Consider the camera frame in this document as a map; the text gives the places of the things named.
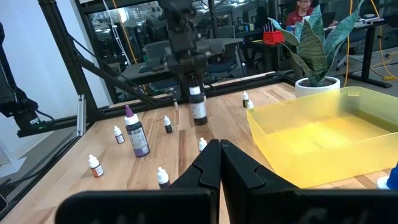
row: red container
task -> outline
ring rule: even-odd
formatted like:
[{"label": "red container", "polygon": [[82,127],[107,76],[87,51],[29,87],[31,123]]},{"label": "red container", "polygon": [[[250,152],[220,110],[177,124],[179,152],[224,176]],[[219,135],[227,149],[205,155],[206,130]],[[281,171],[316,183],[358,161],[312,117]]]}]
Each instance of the red container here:
[{"label": "red container", "polygon": [[265,44],[278,44],[284,42],[284,35],[279,30],[275,32],[265,32],[262,35],[262,39]]}]

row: yellow plastic container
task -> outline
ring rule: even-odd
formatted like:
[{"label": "yellow plastic container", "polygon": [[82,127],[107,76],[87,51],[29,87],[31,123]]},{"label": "yellow plastic container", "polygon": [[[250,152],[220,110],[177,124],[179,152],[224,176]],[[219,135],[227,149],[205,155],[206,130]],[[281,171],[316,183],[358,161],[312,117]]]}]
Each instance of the yellow plastic container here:
[{"label": "yellow plastic container", "polygon": [[254,138],[275,172],[300,188],[392,168],[398,98],[347,87],[248,110]]}]

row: wooden table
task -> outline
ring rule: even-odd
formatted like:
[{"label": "wooden table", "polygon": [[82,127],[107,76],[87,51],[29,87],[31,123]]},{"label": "wooden table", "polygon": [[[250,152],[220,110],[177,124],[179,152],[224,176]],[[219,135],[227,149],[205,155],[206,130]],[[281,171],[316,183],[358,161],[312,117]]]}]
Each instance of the wooden table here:
[{"label": "wooden table", "polygon": [[[294,98],[294,89],[285,83],[248,90],[255,106]],[[127,138],[123,117],[95,123],[87,133],[65,154],[44,178],[2,220],[2,224],[53,223],[57,206],[68,196],[85,190],[159,189],[156,179],[158,166],[164,167],[174,181],[199,154],[198,140],[228,139],[264,166],[271,168],[254,144],[246,110],[242,107],[241,93],[209,98],[208,124],[194,126],[189,105],[139,113],[151,152],[136,158],[128,139],[117,144],[113,126],[117,125]],[[174,132],[166,134],[163,117],[167,115]],[[87,160],[96,156],[104,175],[94,178]],[[379,177],[389,170],[353,177],[316,188],[365,189],[374,188]],[[221,194],[220,223],[229,223],[223,194]]]}]

